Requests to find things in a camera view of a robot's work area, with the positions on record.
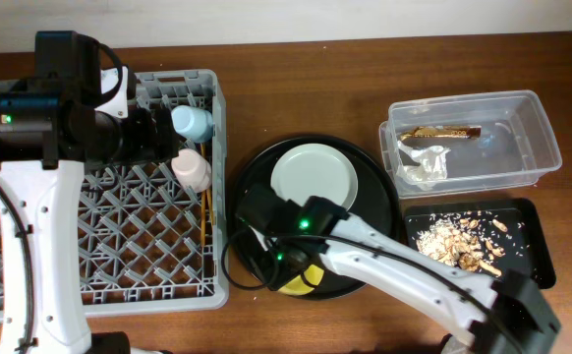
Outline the round black tray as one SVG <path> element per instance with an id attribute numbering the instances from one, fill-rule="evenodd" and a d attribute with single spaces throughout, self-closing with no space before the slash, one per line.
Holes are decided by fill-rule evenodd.
<path id="1" fill-rule="evenodd" d="M 239 169 L 228 201 L 228 236 L 236 239 L 229 249 L 256 279 L 267 281 L 273 272 L 273 261 L 264 251 L 253 232 L 236 217 L 241 199 L 255 185 L 268 187 L 270 175 L 278 159 L 288 150 L 305 144 L 321 144 L 336 148 L 352 163 L 358 177 L 358 194 L 349 210 L 382 234 L 398 241 L 401 217 L 397 192 L 386 172 L 360 147 L 327 135 L 292 136 L 278 141 Z"/>

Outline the white tissue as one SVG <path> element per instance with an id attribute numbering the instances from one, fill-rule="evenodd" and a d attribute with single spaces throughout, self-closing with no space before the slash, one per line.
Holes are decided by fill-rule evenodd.
<path id="1" fill-rule="evenodd" d="M 413 165 L 402 164 L 398 168 L 398 175 L 405 181 L 426 183 L 445 180 L 448 177 L 447 154 L 451 152 L 449 147 L 415 148 L 399 142 L 398 148 L 413 162 Z"/>

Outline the yellow bowl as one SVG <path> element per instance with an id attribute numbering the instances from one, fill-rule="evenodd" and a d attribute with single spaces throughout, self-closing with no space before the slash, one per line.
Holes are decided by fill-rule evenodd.
<path id="1" fill-rule="evenodd" d="M 323 276 L 323 269 L 310 265 L 302 274 L 295 276 L 279 288 L 278 292 L 289 296 L 307 295 L 319 287 Z"/>

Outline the gold snack wrapper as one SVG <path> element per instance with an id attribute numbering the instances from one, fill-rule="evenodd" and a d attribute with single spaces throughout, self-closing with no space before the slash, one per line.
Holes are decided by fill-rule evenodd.
<path id="1" fill-rule="evenodd" d="M 398 135 L 399 141 L 408 139 L 477 139 L 481 126 L 418 126 Z"/>

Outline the black rectangular tray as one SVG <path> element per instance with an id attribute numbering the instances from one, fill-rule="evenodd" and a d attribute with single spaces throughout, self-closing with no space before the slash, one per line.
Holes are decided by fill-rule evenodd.
<path id="1" fill-rule="evenodd" d="M 404 220 L 407 243 L 413 249 L 436 226 L 454 225 L 477 237 L 490 266 L 524 273 L 541 289 L 556 282 L 538 212 L 527 199 L 410 206 Z"/>

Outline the grey round plate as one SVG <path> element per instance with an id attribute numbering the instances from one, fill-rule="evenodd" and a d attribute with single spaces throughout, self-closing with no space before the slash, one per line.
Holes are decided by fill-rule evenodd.
<path id="1" fill-rule="evenodd" d="M 270 187 L 281 199 L 299 206 L 309 197 L 322 197 L 349 209 L 358 194 L 358 175 L 339 149 L 303 144 L 289 149 L 277 160 Z"/>

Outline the food scraps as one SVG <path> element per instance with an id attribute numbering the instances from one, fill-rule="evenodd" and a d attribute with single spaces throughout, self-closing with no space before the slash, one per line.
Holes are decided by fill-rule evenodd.
<path id="1" fill-rule="evenodd" d="M 487 210 L 411 216 L 408 224 L 417 227 L 408 240 L 418 252 L 448 266 L 494 277 L 503 275 L 507 260 L 524 260 L 530 249 L 522 238 L 514 236 L 523 229 L 522 222 L 511 226 Z"/>

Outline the blue plastic cup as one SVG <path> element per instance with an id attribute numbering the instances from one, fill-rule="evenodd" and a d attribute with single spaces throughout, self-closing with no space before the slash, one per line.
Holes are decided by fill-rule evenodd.
<path id="1" fill-rule="evenodd" d="M 194 143 L 206 143 L 212 139 L 214 121 L 210 112 L 179 105 L 171 111 L 174 130 L 177 134 Z"/>

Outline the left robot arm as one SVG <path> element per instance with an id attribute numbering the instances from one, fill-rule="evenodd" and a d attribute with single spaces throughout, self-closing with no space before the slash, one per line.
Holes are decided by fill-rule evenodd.
<path id="1" fill-rule="evenodd" d="M 170 159 L 160 108 L 116 113 L 57 93 L 0 93 L 0 353 L 132 353 L 126 333 L 91 332 L 81 295 L 78 206 L 86 170 Z"/>

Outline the grey dishwasher rack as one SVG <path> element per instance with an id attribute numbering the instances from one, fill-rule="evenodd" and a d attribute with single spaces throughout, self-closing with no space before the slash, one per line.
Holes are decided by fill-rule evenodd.
<path id="1" fill-rule="evenodd" d="M 221 307 L 227 283 L 218 269 L 226 233 L 226 102 L 210 70 L 137 73 L 129 110 L 179 105 L 206 110 L 214 121 L 205 159 L 211 166 L 215 225 L 206 211 L 200 244 L 201 192 L 181 186 L 171 159 L 86 170 L 78 206 L 81 295 L 88 317 L 208 310 Z M 27 81 L 0 82 L 0 93 L 57 93 Z M 0 316 L 4 281 L 0 234 Z"/>

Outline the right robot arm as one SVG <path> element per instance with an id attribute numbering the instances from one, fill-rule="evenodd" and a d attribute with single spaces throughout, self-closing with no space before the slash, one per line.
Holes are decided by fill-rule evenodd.
<path id="1" fill-rule="evenodd" d="M 430 259 L 322 197 L 303 206 L 252 187 L 236 216 L 269 252 L 293 245 L 325 269 L 364 282 L 428 316 L 474 353 L 547 353 L 561 323 L 529 276 L 496 279 Z"/>

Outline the clear plastic bin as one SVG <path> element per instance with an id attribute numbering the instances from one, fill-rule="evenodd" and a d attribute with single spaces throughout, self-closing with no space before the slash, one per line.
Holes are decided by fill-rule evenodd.
<path id="1" fill-rule="evenodd" d="M 408 139 L 398 135 L 418 126 L 481 126 L 477 139 Z M 402 199 L 439 197 L 533 185 L 558 170 L 562 157 L 539 97 L 531 90 L 452 95 L 395 102 L 378 129 L 381 156 Z M 444 146 L 448 177 L 410 183 L 398 175 L 413 165 L 398 148 Z"/>

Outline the pink plastic cup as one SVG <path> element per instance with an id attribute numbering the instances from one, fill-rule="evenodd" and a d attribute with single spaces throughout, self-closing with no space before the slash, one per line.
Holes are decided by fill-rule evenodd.
<path id="1" fill-rule="evenodd" d="M 206 191 L 211 186 L 211 166 L 196 150 L 183 148 L 171 159 L 171 167 L 177 180 L 184 188 L 196 193 Z"/>

